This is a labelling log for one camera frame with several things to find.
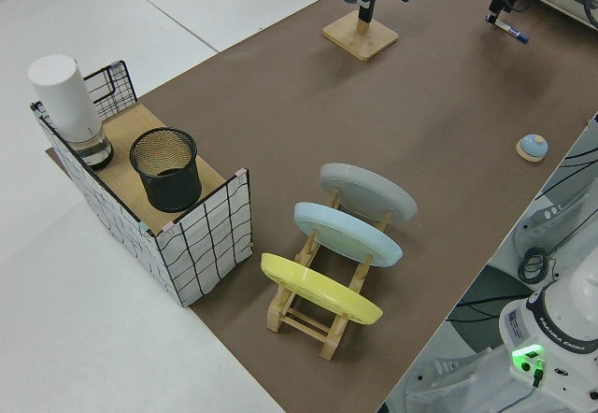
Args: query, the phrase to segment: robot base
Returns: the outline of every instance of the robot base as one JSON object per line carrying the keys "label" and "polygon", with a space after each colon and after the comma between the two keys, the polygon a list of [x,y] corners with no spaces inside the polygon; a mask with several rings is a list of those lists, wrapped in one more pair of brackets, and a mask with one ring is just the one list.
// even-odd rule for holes
{"label": "robot base", "polygon": [[[435,359],[409,372],[406,413],[496,413],[532,389],[509,374],[505,346],[464,359]],[[540,390],[508,413],[572,413]]]}

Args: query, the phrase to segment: wooden base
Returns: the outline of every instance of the wooden base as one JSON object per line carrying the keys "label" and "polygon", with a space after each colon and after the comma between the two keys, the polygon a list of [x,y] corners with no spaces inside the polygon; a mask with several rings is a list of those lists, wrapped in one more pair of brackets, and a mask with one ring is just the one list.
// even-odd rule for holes
{"label": "wooden base", "polygon": [[378,21],[359,21],[357,10],[334,21],[322,34],[362,61],[368,61],[399,38],[393,30]]}
{"label": "wooden base", "polygon": [[[161,126],[164,124],[141,104],[133,105],[108,119],[104,122],[104,130],[114,149],[114,158],[106,168],[97,172],[98,177],[156,235],[182,212],[170,214],[162,212],[150,204],[141,179],[129,161],[129,150],[140,135]],[[202,182],[200,199],[203,199],[218,189],[224,183],[224,178],[199,156],[196,161],[197,171]]]}
{"label": "wooden base", "polygon": [[[335,190],[331,207],[338,209],[340,205],[338,203],[338,190]],[[377,224],[379,231],[384,231],[389,221],[392,218],[392,212],[386,215],[386,218]],[[295,261],[307,268],[311,266],[320,244],[316,242],[316,233],[312,233],[303,248],[295,256]],[[363,282],[367,276],[367,272],[370,269],[373,257],[370,256],[364,263],[359,263],[357,269],[353,274],[353,278],[349,284],[349,288],[354,292],[359,293],[362,289]],[[320,349],[320,356],[328,361],[332,360],[335,354],[336,348],[340,344],[340,340],[345,333],[345,328],[349,322],[346,315],[336,315],[333,324],[328,327],[320,322],[314,320],[308,315],[299,312],[292,308],[292,302],[295,298],[295,293],[285,288],[282,285],[278,285],[278,291],[274,299],[268,307],[267,315],[267,327],[272,332],[278,332],[281,324],[284,322],[300,330],[301,332],[310,335],[317,340],[322,342]]]}

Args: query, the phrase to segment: black mesh pencil cup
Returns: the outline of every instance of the black mesh pencil cup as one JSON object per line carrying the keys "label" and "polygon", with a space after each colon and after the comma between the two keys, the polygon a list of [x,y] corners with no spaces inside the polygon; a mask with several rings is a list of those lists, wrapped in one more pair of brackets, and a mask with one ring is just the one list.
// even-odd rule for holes
{"label": "black mesh pencil cup", "polygon": [[138,137],[129,158],[149,203],[162,212],[191,207],[202,192],[192,137],[177,128],[155,128]]}

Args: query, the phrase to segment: marker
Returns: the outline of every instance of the marker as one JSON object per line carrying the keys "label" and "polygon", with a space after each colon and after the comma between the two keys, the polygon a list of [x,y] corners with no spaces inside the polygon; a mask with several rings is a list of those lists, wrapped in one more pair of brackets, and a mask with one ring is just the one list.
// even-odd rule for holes
{"label": "marker", "polygon": [[507,33],[514,36],[517,40],[521,41],[523,44],[527,44],[530,40],[530,38],[527,35],[524,35],[517,28],[511,27],[508,23],[504,23],[500,19],[496,19],[491,14],[486,16],[486,21],[488,21],[489,23],[493,23],[502,30],[505,30]]}

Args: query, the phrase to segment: wooden board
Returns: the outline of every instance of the wooden board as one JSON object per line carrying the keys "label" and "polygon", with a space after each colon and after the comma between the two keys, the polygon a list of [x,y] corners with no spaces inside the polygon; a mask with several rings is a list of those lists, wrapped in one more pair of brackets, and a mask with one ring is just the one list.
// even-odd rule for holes
{"label": "wooden board", "polygon": [[[148,201],[141,179],[131,166],[129,150],[135,139],[152,128],[164,126],[146,107],[136,104],[104,123],[104,130],[112,147],[114,158],[97,175],[116,193],[125,205],[158,234],[163,226],[182,212],[166,213],[154,208]],[[197,169],[202,182],[201,199],[220,187],[225,179],[206,161],[197,156]]]}
{"label": "wooden board", "polygon": [[322,34],[362,61],[374,58],[399,38],[393,30],[372,20],[367,31],[357,31],[359,12],[351,11],[322,30]]}

